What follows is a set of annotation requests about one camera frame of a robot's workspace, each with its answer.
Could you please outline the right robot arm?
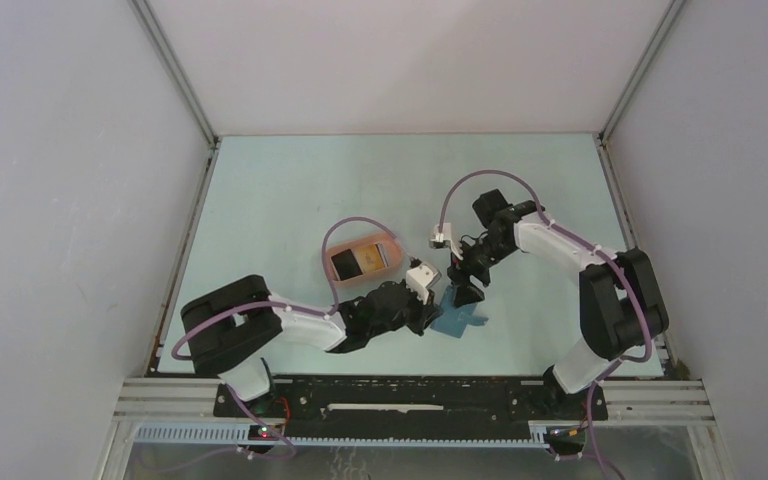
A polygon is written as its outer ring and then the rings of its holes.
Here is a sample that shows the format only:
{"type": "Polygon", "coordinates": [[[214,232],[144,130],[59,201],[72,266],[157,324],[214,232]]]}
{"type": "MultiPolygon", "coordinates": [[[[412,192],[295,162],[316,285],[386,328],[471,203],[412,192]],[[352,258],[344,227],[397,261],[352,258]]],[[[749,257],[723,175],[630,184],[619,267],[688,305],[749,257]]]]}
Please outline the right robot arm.
{"type": "Polygon", "coordinates": [[[447,275],[455,306],[483,301],[491,268],[515,252],[554,262],[578,288],[582,338],[543,375],[541,402],[548,414],[570,416],[582,403],[582,391],[623,362],[652,357],[653,340],[669,319],[645,252],[591,244],[549,218],[535,201],[511,204],[498,190],[482,194],[472,208],[484,231],[452,250],[447,275]]]}

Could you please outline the blue leather card holder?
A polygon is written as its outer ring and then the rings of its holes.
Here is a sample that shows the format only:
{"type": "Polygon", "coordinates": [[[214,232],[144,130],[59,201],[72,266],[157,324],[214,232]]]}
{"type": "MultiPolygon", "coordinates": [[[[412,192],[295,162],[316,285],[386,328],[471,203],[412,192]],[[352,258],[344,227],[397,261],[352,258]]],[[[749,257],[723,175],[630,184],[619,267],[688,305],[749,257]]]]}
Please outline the blue leather card holder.
{"type": "Polygon", "coordinates": [[[475,313],[475,304],[456,307],[454,297],[454,288],[448,286],[440,301],[441,313],[429,326],[432,331],[453,338],[462,338],[468,327],[482,327],[487,324],[486,316],[475,313]]]}

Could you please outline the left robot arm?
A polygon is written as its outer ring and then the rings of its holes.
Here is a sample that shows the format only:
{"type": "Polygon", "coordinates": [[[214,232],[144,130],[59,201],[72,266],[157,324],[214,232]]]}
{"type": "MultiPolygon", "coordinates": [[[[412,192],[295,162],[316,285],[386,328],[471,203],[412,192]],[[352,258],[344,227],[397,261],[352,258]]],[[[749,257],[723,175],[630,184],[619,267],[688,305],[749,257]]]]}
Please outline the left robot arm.
{"type": "Polygon", "coordinates": [[[262,276],[249,275],[182,308],[184,335],[171,356],[191,361],[198,375],[219,378],[243,409],[259,417],[276,403],[272,375],[260,354],[271,342],[346,354],[402,328],[421,336],[440,314],[434,292],[411,280],[386,281],[329,312],[292,303],[273,294],[262,276]]]}

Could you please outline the pink oval tray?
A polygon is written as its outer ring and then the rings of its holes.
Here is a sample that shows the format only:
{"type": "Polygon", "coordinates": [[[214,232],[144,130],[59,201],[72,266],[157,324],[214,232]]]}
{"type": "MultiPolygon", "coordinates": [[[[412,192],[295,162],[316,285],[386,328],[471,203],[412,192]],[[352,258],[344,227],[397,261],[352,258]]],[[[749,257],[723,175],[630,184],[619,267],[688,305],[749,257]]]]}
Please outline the pink oval tray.
{"type": "Polygon", "coordinates": [[[397,270],[405,256],[386,232],[363,236],[326,248],[326,278],[338,287],[370,281],[397,270]]]}

